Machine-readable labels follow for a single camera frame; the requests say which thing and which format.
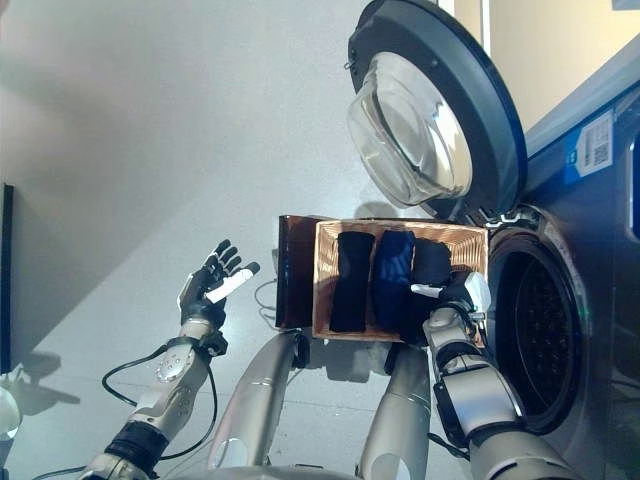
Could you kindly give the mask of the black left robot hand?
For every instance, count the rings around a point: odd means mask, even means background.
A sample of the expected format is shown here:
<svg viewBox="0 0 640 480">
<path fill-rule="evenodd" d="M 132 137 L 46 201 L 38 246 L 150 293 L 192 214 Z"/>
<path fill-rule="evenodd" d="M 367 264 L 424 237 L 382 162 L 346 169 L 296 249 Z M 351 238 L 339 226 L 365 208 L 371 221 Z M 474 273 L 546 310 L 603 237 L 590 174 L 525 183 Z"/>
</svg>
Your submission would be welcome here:
<svg viewBox="0 0 640 480">
<path fill-rule="evenodd" d="M 181 322 L 199 319 L 219 329 L 225 322 L 227 298 L 260 271 L 255 261 L 241 263 L 238 248 L 229 239 L 220 242 L 187 277 L 177 299 Z"/>
</svg>

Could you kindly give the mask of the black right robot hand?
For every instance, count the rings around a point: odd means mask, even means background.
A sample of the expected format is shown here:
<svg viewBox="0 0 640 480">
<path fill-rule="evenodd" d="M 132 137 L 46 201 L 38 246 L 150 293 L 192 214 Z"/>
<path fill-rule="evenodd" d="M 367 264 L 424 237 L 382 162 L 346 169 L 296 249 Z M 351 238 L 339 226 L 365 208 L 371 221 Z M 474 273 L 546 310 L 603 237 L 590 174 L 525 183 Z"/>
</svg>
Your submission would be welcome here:
<svg viewBox="0 0 640 480">
<path fill-rule="evenodd" d="M 476 271 L 454 271 L 442 285 L 418 284 L 410 286 L 412 293 L 435 301 L 435 308 L 460 307 L 472 321 L 485 320 L 491 306 L 491 292 L 483 274 Z"/>
</svg>

